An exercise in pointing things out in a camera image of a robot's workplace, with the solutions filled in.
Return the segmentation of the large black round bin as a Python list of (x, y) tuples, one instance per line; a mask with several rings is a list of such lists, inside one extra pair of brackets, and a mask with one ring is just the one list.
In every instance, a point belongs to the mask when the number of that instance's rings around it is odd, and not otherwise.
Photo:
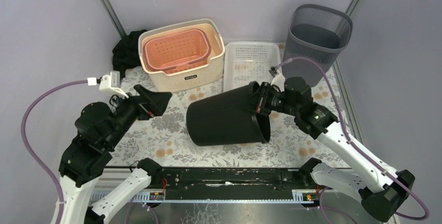
[(186, 127), (198, 146), (268, 143), (268, 115), (257, 113), (260, 85), (248, 85), (193, 102), (186, 112)]

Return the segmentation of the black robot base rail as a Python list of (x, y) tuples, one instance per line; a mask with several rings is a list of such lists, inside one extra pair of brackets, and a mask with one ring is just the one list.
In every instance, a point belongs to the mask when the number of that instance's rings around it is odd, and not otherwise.
[(164, 167), (145, 190), (153, 202), (311, 203), (320, 188), (292, 168)]

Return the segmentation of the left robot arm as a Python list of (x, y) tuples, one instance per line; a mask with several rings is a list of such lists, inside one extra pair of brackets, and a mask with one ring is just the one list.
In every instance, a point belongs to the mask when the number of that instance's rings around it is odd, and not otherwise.
[(89, 200), (111, 153), (136, 121), (162, 116), (171, 92), (152, 92), (137, 84), (137, 95), (120, 99), (115, 110), (102, 102), (91, 103), (75, 121), (78, 132), (64, 151), (59, 166), (62, 198), (52, 223), (109, 223), (141, 190), (160, 187), (166, 180), (163, 168), (150, 158), (138, 162), (132, 173), (110, 193)]

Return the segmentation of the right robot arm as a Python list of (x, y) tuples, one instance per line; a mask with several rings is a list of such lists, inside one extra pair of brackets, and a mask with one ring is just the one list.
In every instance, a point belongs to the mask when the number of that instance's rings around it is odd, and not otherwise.
[(284, 87), (280, 91), (263, 82), (254, 92), (257, 113), (277, 111), (293, 116), (299, 130), (326, 145), (356, 172), (342, 172), (311, 158), (301, 167), (300, 184), (307, 189), (317, 184), (330, 187), (361, 203), (373, 218), (387, 222), (408, 198), (415, 176), (386, 164), (349, 134), (342, 120), (313, 101), (303, 79), (290, 78)]

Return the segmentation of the white perforated plastic basket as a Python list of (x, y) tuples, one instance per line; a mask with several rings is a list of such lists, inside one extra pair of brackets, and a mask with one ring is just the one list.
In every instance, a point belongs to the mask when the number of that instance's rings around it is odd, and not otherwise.
[(251, 81), (272, 82), (270, 68), (280, 64), (280, 49), (275, 43), (230, 42), (225, 47), (223, 92)]

